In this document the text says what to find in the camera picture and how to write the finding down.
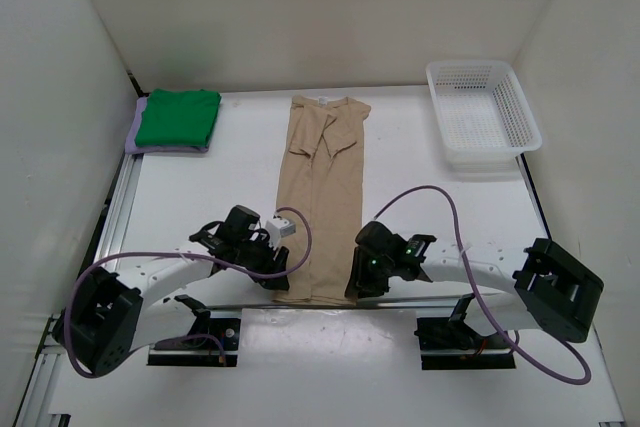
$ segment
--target folded green towel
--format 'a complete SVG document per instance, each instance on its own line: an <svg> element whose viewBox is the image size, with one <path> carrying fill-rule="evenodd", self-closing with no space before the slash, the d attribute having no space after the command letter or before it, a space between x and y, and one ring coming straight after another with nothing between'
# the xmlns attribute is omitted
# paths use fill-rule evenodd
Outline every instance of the folded green towel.
<svg viewBox="0 0 640 427"><path fill-rule="evenodd" d="M168 92L156 89L149 96L147 108L142 113L136 145L206 147L219 106L218 92Z"/></svg>

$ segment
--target white basket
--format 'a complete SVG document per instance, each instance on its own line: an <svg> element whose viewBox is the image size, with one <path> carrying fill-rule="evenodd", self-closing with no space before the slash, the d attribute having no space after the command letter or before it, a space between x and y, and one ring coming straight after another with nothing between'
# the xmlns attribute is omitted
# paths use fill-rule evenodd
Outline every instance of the white basket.
<svg viewBox="0 0 640 427"><path fill-rule="evenodd" d="M476 170L500 168L542 145L518 78L506 62L431 62L427 79L452 164Z"/></svg>

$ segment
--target beige wall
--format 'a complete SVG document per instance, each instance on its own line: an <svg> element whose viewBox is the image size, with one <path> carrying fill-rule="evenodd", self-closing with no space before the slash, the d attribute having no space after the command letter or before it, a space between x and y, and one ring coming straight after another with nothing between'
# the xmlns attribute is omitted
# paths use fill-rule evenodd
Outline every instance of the beige wall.
<svg viewBox="0 0 640 427"><path fill-rule="evenodd" d="M78 273L135 93L89 0L0 0L0 425Z"/></svg>
<svg viewBox="0 0 640 427"><path fill-rule="evenodd" d="M513 61L548 0L92 0L142 87L425 83L432 60Z"/></svg>
<svg viewBox="0 0 640 427"><path fill-rule="evenodd" d="M640 425L640 0L553 0L516 71L543 131L527 158L551 233L605 282L596 328Z"/></svg>

